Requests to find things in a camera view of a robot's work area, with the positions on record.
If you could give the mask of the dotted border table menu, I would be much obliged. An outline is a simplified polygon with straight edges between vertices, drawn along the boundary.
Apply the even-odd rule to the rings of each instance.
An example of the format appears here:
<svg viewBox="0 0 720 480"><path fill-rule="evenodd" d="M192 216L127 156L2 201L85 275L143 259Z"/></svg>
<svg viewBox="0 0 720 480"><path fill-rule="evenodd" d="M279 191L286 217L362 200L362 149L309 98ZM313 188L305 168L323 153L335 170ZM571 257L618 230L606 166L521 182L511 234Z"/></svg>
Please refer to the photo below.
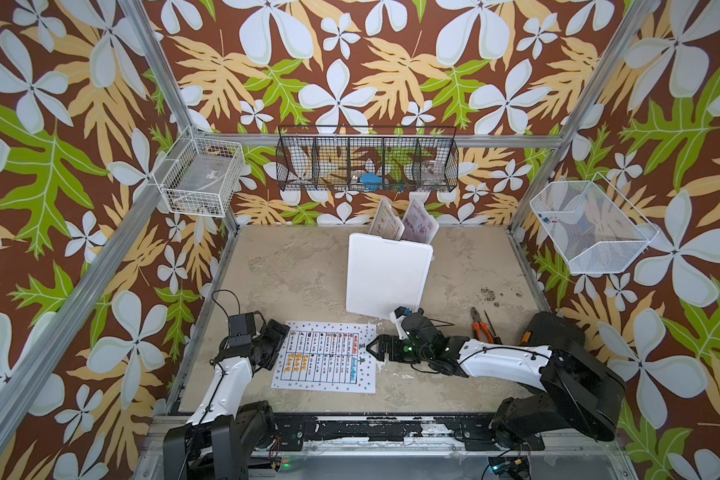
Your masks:
<svg viewBox="0 0 720 480"><path fill-rule="evenodd" d="M289 322L271 387L310 392L373 394L377 361L366 347L373 324Z"/></svg>

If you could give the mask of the pink restaurant special menu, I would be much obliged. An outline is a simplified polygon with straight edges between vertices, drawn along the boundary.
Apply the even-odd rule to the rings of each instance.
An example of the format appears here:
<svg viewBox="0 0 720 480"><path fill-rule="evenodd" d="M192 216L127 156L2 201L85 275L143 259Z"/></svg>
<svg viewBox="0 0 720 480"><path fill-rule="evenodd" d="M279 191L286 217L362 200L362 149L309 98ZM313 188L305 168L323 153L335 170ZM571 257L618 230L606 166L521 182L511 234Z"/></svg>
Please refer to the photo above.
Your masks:
<svg viewBox="0 0 720 480"><path fill-rule="evenodd" d="M410 202L402 221L404 231L401 239L403 241L431 244L439 229L439 223L435 217L419 200Z"/></svg>

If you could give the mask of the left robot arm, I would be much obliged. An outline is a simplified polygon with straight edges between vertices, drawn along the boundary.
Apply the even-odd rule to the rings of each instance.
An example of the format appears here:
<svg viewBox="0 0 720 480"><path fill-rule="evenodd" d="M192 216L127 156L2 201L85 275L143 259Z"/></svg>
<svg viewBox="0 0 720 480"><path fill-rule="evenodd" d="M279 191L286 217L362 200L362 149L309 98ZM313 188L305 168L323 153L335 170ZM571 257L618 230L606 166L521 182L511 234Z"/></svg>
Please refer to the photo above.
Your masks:
<svg viewBox="0 0 720 480"><path fill-rule="evenodd" d="M166 479L247 479L254 449L275 435L274 413L266 401L242 405L254 375L272 370L290 327L265 320L259 311L227 318L228 335L211 360L214 376L200 406L163 440Z"/></svg>

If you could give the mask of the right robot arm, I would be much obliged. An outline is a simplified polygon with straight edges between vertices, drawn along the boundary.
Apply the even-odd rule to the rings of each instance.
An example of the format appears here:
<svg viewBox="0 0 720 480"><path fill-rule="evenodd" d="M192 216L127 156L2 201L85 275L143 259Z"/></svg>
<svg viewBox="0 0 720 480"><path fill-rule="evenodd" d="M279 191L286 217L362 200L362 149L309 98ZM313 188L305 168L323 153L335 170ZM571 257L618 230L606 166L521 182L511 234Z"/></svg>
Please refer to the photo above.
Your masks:
<svg viewBox="0 0 720 480"><path fill-rule="evenodd" d="M574 429L603 442L615 439L625 382L584 347L570 321L536 313L517 345L496 336L489 320L472 316L471 336L447 336L423 310L397 308L397 332L377 336L367 352L379 361L427 366L435 375L497 378L525 386L526 398L504 399L489 424L504 448L550 431Z"/></svg>

